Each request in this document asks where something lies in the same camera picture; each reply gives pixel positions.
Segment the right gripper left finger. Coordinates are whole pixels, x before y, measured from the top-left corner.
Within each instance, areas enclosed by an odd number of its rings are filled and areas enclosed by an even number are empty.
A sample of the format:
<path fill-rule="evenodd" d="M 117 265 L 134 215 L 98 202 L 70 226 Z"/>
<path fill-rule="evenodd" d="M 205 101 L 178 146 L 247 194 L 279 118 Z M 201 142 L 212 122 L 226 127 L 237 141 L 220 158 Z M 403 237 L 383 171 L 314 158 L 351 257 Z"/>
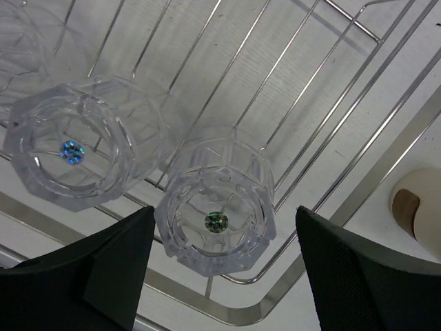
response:
<path fill-rule="evenodd" d="M 144 207 L 53 252 L 1 270 L 2 330 L 132 330 L 155 220 Z"/>

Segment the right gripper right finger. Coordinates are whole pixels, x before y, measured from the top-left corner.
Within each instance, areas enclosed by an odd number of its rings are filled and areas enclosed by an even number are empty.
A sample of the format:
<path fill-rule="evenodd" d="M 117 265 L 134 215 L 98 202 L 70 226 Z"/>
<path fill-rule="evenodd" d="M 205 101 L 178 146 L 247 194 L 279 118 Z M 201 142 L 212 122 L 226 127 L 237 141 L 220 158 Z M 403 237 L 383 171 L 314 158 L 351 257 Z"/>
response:
<path fill-rule="evenodd" d="M 440 264 L 387 248 L 304 206 L 296 229 L 322 330 L 440 329 Z"/>

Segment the beige brown cup back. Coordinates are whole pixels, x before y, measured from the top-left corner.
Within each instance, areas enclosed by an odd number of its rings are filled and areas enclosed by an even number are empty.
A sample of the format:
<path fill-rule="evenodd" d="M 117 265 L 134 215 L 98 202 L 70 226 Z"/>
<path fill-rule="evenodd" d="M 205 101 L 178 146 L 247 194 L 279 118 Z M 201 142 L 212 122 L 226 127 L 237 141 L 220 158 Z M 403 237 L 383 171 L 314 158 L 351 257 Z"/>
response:
<path fill-rule="evenodd" d="M 420 168 L 401 178 L 389 199 L 394 221 L 440 259 L 440 169 Z"/>

